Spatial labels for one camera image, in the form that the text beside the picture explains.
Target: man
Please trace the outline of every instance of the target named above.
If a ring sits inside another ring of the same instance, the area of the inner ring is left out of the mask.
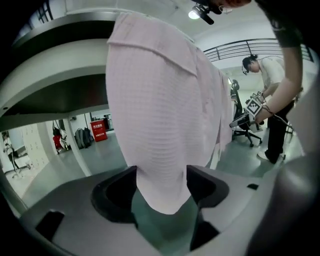
[[[285,78],[284,64],[282,59],[279,57],[269,56],[258,59],[257,55],[251,55],[243,59],[242,65],[247,73],[261,72],[264,84],[264,89],[261,96],[262,99],[272,96],[277,90],[281,81]],[[294,101],[292,100],[286,107],[277,112],[276,115],[288,123],[286,116],[293,106]],[[278,118],[271,116],[268,119],[268,127],[268,149],[265,152],[260,151],[257,155],[258,157],[264,160],[269,160],[271,163],[275,164],[279,158],[279,155],[283,153],[283,144],[287,125]]]

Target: pink towel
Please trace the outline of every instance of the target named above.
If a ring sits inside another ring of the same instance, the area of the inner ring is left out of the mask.
[[[204,53],[159,20],[121,14],[107,44],[107,97],[121,151],[137,166],[150,207],[174,214],[190,197],[186,166],[205,166],[216,142],[231,138],[230,93]]]

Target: gray floor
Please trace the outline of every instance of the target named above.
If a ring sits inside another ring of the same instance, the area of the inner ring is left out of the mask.
[[[284,138],[283,150],[286,155],[285,160],[279,157],[276,164],[263,160],[257,156],[259,151],[265,151],[268,148],[269,130],[255,133],[262,138],[262,144],[259,140],[252,138],[254,147],[250,147],[249,140],[244,136],[238,136],[234,141],[226,146],[221,154],[220,161],[216,169],[222,172],[236,174],[245,177],[262,177],[272,168],[279,167],[281,164],[297,158],[302,155],[302,148],[296,135],[287,133]]]
[[[222,152],[216,169],[246,177],[262,177],[267,171],[281,165],[283,163],[281,158],[273,165],[257,157],[259,151],[267,149],[268,134],[268,130],[256,133],[263,139],[263,143],[259,145],[259,141],[253,139],[254,147],[249,147],[250,142],[246,137],[237,137]],[[302,155],[296,135],[289,133],[286,135],[283,149],[286,153],[284,162]],[[81,149],[80,152],[93,175],[123,170],[127,167],[115,134],[110,134],[107,140],[93,143],[89,148]],[[84,174],[73,152],[61,153],[34,178],[22,200],[30,207],[59,185],[83,177]]]
[[[80,150],[93,175],[127,167],[115,134]],[[22,200],[30,207],[63,183],[85,177],[72,150],[57,155],[34,178]]]

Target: white column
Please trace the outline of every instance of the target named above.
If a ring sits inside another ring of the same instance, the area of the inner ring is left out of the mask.
[[[80,168],[82,169],[83,173],[85,176],[91,176],[92,173],[90,172],[84,158],[81,155],[81,152],[78,148],[75,136],[74,136],[74,132],[72,131],[72,127],[71,127],[71,123],[69,118],[67,119],[63,119],[63,123],[64,123],[64,128],[65,128],[65,132],[67,134],[67,139],[68,142],[70,143],[71,149],[74,153],[75,159],[77,160]]]

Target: waffle-knit fabric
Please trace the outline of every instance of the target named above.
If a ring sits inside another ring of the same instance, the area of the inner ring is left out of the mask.
[[[107,43],[107,97],[121,151],[137,166],[150,207],[174,214],[190,197],[187,165],[205,166],[217,141],[231,140],[225,77],[156,19],[121,14]]]

